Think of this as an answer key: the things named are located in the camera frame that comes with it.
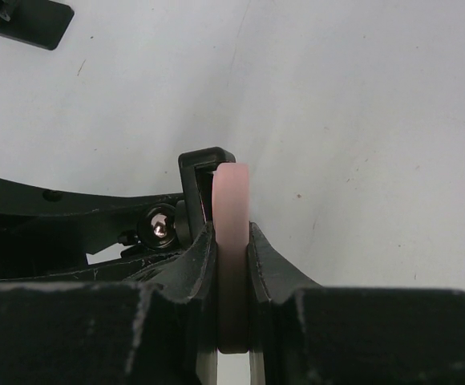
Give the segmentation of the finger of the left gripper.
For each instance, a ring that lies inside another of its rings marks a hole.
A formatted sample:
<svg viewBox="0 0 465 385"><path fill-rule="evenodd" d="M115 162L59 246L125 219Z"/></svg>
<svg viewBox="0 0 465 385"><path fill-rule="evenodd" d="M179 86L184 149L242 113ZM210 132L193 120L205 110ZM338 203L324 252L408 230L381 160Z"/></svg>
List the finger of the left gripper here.
<svg viewBox="0 0 465 385"><path fill-rule="evenodd" d="M119 280L183 249L171 229L155 236L149 219L174 223L182 193L110 197L0 179L0 281L51 275Z"/></svg>

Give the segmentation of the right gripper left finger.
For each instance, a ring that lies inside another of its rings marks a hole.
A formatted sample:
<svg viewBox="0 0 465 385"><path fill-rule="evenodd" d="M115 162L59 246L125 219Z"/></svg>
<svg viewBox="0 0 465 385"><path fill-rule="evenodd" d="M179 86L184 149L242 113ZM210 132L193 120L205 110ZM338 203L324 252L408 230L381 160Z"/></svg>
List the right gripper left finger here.
<svg viewBox="0 0 465 385"><path fill-rule="evenodd" d="M216 243L144 282L0 282L0 384L214 384Z"/></svg>

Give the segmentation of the black folding phone stand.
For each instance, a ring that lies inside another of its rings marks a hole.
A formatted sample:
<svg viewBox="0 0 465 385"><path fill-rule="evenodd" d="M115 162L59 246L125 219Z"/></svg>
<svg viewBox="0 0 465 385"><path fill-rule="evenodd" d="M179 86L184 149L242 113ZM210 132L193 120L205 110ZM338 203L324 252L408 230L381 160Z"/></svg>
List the black folding phone stand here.
<svg viewBox="0 0 465 385"><path fill-rule="evenodd" d="M56 1L0 0L0 37L53 51L74 15Z"/></svg>

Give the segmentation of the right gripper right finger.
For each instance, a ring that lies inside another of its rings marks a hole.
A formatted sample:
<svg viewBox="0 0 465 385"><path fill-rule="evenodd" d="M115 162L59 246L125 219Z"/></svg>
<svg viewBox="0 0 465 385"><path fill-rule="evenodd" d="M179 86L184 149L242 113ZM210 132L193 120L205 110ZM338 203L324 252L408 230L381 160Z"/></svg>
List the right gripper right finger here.
<svg viewBox="0 0 465 385"><path fill-rule="evenodd" d="M465 384L465 291L324 287L250 227L253 384Z"/></svg>

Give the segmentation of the black round-base phone stand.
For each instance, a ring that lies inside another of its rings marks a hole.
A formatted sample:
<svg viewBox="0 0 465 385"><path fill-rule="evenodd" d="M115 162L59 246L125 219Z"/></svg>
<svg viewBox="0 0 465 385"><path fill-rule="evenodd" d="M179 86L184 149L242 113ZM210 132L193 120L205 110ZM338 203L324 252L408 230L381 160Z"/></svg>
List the black round-base phone stand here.
<svg viewBox="0 0 465 385"><path fill-rule="evenodd" d="M141 214L134 229L123 231L118 242L126 257L145 257L187 249L204 225L212 220L212 180L218 166L234 163L235 156L211 147L179 156L182 193L157 201Z"/></svg>

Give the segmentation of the pink phone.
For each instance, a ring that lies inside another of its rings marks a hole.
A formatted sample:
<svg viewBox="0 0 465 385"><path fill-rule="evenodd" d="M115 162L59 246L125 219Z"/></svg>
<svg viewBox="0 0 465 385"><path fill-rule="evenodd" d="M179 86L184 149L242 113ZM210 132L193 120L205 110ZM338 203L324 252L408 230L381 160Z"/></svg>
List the pink phone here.
<svg viewBox="0 0 465 385"><path fill-rule="evenodd" d="M248 350L249 167L223 163L212 181L216 239L217 344L222 354Z"/></svg>

